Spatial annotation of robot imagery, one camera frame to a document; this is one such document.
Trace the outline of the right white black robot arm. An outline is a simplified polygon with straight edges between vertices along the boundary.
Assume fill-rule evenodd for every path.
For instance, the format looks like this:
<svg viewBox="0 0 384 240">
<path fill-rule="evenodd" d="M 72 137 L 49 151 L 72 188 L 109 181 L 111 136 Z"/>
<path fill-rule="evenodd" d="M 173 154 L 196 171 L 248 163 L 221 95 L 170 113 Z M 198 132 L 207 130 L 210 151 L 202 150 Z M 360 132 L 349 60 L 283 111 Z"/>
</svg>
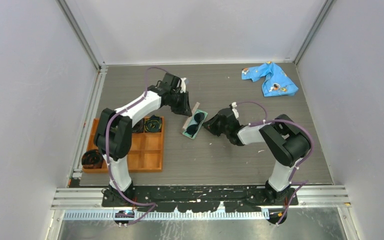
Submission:
<svg viewBox="0 0 384 240">
<path fill-rule="evenodd" d="M 212 135 L 225 135 L 235 146 L 265 143 L 275 159 L 271 176 L 261 193 L 251 196 L 255 203 L 279 205 L 288 199 L 293 175 L 313 151 L 311 134 L 286 114 L 273 120 L 240 124 L 236 110 L 223 108 L 202 126 Z"/>
</svg>

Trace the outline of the beige glasses case green lining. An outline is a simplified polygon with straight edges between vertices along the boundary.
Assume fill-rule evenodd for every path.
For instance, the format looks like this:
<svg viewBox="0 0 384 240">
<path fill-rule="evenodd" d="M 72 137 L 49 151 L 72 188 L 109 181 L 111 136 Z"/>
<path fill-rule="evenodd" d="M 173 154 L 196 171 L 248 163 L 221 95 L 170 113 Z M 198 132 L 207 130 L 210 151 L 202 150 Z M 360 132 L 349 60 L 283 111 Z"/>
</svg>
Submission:
<svg viewBox="0 0 384 240">
<path fill-rule="evenodd" d="M 200 102 L 195 103 L 192 108 L 192 116 L 187 118 L 181 130 L 183 136 L 192 140 L 196 138 L 201 126 L 208 116 L 206 111 L 200 109 L 200 105 Z"/>
</svg>

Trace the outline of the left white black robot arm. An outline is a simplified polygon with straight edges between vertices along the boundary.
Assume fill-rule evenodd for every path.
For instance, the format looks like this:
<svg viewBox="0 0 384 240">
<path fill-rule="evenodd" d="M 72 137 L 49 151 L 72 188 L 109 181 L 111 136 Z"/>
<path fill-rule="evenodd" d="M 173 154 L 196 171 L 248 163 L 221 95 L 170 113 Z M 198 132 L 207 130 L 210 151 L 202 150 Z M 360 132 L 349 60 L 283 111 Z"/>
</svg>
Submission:
<svg viewBox="0 0 384 240">
<path fill-rule="evenodd" d="M 107 164 L 109 188 L 116 191 L 114 200 L 121 207 L 128 207 L 134 199 L 134 185 L 127 161 L 132 147 L 133 127 L 146 115 L 164 106 L 170 107 L 176 115 L 192 116 L 186 81 L 185 77 L 167 72 L 161 80 L 146 87 L 138 98 L 127 105 L 102 110 L 94 144 Z"/>
</svg>

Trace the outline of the black sunglasses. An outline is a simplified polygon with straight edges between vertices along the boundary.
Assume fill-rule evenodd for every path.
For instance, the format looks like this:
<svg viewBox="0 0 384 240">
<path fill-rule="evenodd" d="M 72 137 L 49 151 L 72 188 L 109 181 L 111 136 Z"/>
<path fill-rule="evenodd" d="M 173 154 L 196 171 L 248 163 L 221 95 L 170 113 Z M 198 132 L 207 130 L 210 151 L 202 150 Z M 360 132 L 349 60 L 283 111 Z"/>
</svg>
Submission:
<svg viewBox="0 0 384 240">
<path fill-rule="evenodd" d="M 184 134 L 189 138 L 194 138 L 195 135 L 198 133 L 201 123 L 205 120 L 206 114 L 204 112 L 197 112 L 193 115 L 191 123 L 186 128 Z"/>
</svg>

